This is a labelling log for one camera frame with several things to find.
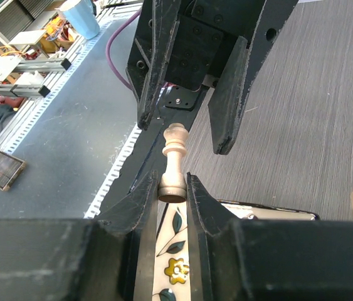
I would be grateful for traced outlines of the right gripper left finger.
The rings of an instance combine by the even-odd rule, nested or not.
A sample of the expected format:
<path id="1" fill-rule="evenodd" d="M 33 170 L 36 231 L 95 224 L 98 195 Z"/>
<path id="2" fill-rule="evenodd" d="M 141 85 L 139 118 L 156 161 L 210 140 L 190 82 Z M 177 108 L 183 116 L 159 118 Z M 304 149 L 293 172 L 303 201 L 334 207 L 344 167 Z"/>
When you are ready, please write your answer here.
<path id="1" fill-rule="evenodd" d="M 150 300 L 157 185 L 93 219 L 0 219 L 0 300 Z"/>

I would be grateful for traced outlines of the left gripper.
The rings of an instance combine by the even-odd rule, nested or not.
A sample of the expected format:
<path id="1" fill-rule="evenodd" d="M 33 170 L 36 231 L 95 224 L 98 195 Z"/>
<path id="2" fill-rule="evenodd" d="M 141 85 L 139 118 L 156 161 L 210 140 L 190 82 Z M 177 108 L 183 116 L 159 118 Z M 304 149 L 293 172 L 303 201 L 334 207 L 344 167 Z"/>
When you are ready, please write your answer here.
<path id="1" fill-rule="evenodd" d="M 215 88 L 208 103 L 213 152 L 234 146 L 251 86 L 296 1 L 144 1 L 126 74 L 146 130 L 160 90 Z"/>

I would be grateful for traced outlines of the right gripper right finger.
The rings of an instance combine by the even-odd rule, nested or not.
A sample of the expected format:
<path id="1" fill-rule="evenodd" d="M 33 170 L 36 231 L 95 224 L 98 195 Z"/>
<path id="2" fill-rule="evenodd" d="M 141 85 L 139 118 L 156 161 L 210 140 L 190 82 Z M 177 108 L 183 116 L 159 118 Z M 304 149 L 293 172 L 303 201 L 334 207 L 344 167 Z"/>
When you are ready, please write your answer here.
<path id="1" fill-rule="evenodd" d="M 353 300 L 353 222 L 239 219 L 186 182 L 192 300 Z"/>

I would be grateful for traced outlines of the light pawn piece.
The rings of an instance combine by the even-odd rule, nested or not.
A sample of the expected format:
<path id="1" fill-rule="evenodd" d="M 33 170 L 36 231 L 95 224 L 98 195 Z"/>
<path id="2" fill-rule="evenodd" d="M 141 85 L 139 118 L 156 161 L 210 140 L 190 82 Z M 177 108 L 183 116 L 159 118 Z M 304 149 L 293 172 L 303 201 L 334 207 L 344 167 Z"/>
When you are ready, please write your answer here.
<path id="1" fill-rule="evenodd" d="M 187 198 L 182 159 L 187 154 L 188 137 L 189 132 L 180 123 L 173 123 L 164 131 L 166 144 L 162 153 L 167 157 L 167 165 L 158 185 L 158 198 L 165 203 L 183 203 Z"/>

